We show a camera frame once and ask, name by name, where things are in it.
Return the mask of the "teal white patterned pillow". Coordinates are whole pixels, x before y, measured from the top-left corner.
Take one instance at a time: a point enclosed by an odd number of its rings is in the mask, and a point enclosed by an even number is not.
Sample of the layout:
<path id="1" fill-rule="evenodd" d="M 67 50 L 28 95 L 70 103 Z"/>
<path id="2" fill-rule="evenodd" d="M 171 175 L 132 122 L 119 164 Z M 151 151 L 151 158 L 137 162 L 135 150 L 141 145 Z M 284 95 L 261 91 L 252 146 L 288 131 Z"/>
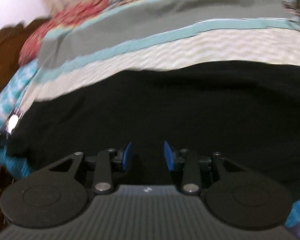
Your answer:
<path id="1" fill-rule="evenodd" d="M 11 112 L 20 105 L 21 97 L 38 71 L 37 61 L 38 59 L 34 59 L 19 68 L 0 92 L 0 128 Z"/>

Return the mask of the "dark wooden headboard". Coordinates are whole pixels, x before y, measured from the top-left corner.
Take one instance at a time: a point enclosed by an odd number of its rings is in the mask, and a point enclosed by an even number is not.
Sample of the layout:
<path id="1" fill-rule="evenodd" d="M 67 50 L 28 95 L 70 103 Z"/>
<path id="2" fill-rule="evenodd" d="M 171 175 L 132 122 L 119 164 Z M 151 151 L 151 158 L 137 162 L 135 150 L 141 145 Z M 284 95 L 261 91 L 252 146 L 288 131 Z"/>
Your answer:
<path id="1" fill-rule="evenodd" d="M 48 18 L 38 18 L 28 26 L 18 23 L 15 26 L 10 25 L 0 29 L 0 92 L 19 68 L 19 54 L 25 41 L 48 20 Z M 12 177 L 0 167 L 0 195 L 3 189 L 12 182 Z M 0 209 L 0 231 L 6 226 L 7 222 Z"/>

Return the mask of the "black pants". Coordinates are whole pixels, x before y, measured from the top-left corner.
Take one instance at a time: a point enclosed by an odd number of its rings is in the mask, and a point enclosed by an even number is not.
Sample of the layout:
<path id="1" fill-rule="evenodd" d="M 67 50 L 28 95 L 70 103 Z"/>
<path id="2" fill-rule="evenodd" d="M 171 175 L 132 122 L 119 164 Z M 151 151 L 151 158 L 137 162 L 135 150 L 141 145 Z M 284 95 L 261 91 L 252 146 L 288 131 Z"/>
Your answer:
<path id="1" fill-rule="evenodd" d="M 22 178 L 74 152 L 132 143 L 128 184 L 169 184 L 164 142 L 221 152 L 285 185 L 300 199 L 300 66 L 201 63 L 169 72 L 119 72 L 34 102 L 0 152 Z"/>

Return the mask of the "patterned bedsheet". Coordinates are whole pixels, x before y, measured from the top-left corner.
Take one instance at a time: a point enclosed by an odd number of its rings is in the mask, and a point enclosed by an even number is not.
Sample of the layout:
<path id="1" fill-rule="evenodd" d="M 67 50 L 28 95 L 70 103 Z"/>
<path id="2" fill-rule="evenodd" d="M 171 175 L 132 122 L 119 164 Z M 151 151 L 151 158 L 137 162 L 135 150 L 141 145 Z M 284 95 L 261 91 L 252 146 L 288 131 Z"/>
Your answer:
<path id="1" fill-rule="evenodd" d="M 224 61 L 300 66 L 300 21 L 280 0 L 141 0 L 49 31 L 37 59 L 20 105 L 0 128 L 0 152 L 34 102 L 122 71 Z M 223 172 L 205 194 L 185 195 L 169 170 L 169 184 L 126 183 L 132 153 L 116 190 L 94 194 L 74 179 L 82 155 L 14 177 L 0 195 L 7 222 L 0 239 L 300 239 L 300 199 L 233 160 L 247 170 Z"/>

